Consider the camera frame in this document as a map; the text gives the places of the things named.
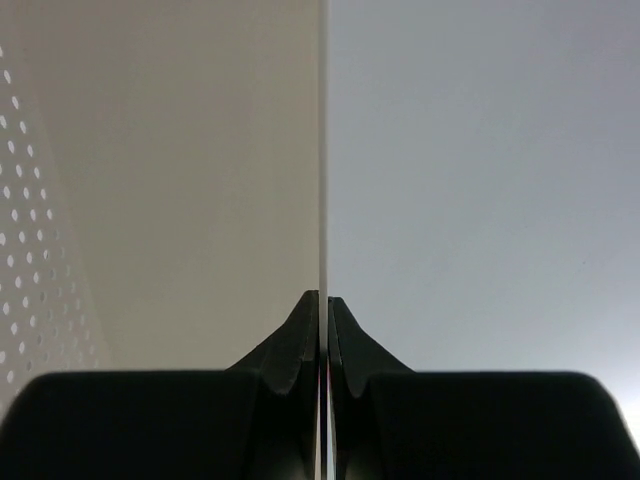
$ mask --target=white surface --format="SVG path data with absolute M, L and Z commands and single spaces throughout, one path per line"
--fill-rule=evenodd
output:
M 331 5 L 331 294 L 416 369 L 593 374 L 640 435 L 640 4 Z
M 114 364 L 221 368 L 318 288 L 317 0 L 15 0 Z
M 109 366 L 21 56 L 0 0 L 0 416 L 36 375 Z

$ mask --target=beige wall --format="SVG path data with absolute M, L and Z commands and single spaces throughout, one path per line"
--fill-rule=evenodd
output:
M 318 286 L 317 0 L 16 1 L 122 367 L 224 367 Z

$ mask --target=black object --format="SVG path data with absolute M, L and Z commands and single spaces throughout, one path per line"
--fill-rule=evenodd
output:
M 640 479 L 617 408 L 575 373 L 415 373 L 329 303 L 338 479 Z M 65 373 L 0 431 L 0 478 L 313 478 L 318 294 L 225 371 Z

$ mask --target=white wall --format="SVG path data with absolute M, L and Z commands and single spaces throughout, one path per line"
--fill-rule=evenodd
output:
M 640 435 L 639 21 L 332 2 L 330 291 L 411 367 L 586 371 Z
M 318 286 L 316 0 L 15 2 L 120 367 L 224 367 Z

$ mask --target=perforated panel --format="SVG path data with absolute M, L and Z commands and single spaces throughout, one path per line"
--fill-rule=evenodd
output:
M 35 96 L 6 22 L 0 22 L 0 415 L 38 374 L 109 362 Z

